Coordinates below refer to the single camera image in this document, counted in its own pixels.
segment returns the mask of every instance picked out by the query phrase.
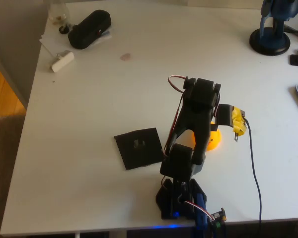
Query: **paper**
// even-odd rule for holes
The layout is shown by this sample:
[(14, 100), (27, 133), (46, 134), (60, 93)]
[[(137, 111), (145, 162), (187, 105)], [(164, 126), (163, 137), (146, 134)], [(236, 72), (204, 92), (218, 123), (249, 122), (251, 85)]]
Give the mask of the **paper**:
[[(94, 41), (87, 49), (103, 42), (111, 38), (110, 29), (106, 30), (101, 37), (99, 37), (96, 41)], [(74, 55), (79, 54), (82, 50), (75, 49), (71, 46), (70, 41), (68, 39), (68, 35), (61, 34), (58, 31), (53, 33), (45, 33), (42, 35), (40, 39), (42, 45), (53, 55), (54, 57), (56, 54), (63, 52), (63, 51), (71, 51)]]

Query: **orange ball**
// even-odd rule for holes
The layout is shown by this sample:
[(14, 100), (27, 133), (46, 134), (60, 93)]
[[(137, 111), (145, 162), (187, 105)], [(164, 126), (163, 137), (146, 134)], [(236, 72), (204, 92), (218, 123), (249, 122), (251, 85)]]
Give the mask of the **orange ball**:
[(222, 136), (219, 129), (217, 131), (211, 131), (209, 143), (207, 146), (207, 151), (215, 149), (218, 146), (219, 142), (221, 141), (221, 137)]

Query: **red wire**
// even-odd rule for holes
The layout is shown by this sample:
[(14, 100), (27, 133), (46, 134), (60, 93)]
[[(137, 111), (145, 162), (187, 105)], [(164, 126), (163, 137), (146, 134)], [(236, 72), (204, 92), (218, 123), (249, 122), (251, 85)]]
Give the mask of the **red wire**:
[(180, 76), (180, 75), (171, 75), (168, 77), (168, 82), (171, 85), (172, 88), (174, 88), (175, 90), (177, 90), (179, 93), (183, 93), (183, 91), (181, 91), (180, 89), (178, 89), (170, 80), (170, 78), (182, 78), (185, 79), (184, 76)]
[[(174, 74), (174, 75), (171, 75), (171, 76), (168, 77), (168, 82), (169, 82), (169, 84), (171, 85), (171, 87), (174, 88), (175, 90), (177, 90), (178, 92), (183, 93), (183, 91), (181, 91), (180, 89), (178, 89), (178, 88), (171, 82), (170, 78), (182, 78), (182, 79), (185, 79), (186, 77), (184, 77), (184, 76), (180, 76), (180, 75), (175, 75), (175, 74)], [(169, 131), (169, 136), (168, 136), (168, 138), (167, 138), (167, 142), (166, 142), (166, 144), (165, 144), (165, 146), (164, 146), (164, 149), (163, 149), (163, 153), (164, 153), (164, 154), (165, 154), (165, 149), (166, 149), (166, 147), (167, 147), (167, 144), (169, 143), (170, 136), (171, 136), (172, 131), (173, 131), (173, 129), (174, 129), (175, 123), (176, 123), (176, 121), (177, 121), (177, 117), (178, 117), (178, 113), (179, 113), (179, 109), (180, 109), (180, 105), (181, 105), (182, 98), (183, 98), (183, 95), (181, 96), (181, 99), (180, 99), (180, 102), (179, 102), (178, 109), (177, 109), (177, 111), (176, 111), (176, 113), (175, 113), (175, 116), (174, 116), (174, 119), (173, 119), (173, 123), (172, 123), (172, 126), (171, 126), (170, 131)]]
[(194, 204), (193, 202), (189, 202), (189, 201), (184, 201), (184, 202), (189, 203), (190, 205), (192, 205), (194, 207), (198, 207), (199, 209), (201, 209), (211, 219), (211, 221), (213, 220), (213, 218), (211, 217), (211, 215), (206, 210), (204, 210), (202, 207), (198, 206), (197, 204)]
[(183, 98), (183, 95), (182, 95), (181, 98), (180, 98), (180, 103), (179, 103), (178, 109), (177, 109), (177, 111), (176, 111), (176, 113), (175, 113), (175, 116), (174, 116), (174, 119), (173, 119), (173, 123), (172, 123), (172, 126), (171, 126), (170, 131), (169, 131), (169, 136), (168, 136), (168, 138), (167, 138), (167, 142), (165, 143), (165, 146), (164, 146), (164, 149), (163, 149), (164, 154), (165, 154), (165, 148), (167, 147), (167, 144), (169, 143), (170, 136), (171, 136), (171, 134), (172, 134), (172, 132), (173, 132), (175, 123), (176, 123), (177, 118), (178, 118), (178, 113), (179, 113), (180, 105), (181, 105), (181, 102), (182, 102), (182, 98)]

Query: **white eraser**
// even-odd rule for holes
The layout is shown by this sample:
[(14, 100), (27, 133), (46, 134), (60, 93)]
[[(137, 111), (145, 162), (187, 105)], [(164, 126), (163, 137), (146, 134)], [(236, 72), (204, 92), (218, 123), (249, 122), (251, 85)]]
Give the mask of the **white eraser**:
[(74, 60), (74, 54), (73, 52), (68, 52), (65, 56), (60, 57), (58, 61), (52, 64), (51, 69), (56, 73), (72, 60)]

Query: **gray wall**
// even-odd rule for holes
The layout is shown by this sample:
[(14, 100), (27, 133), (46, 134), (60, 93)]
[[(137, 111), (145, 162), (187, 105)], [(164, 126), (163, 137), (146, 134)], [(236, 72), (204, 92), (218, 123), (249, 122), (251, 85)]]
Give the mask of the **gray wall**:
[(13, 81), (9, 82), (6, 77), (8, 83), (25, 106), (46, 19), (47, 10), (42, 0), (0, 0), (0, 63)]

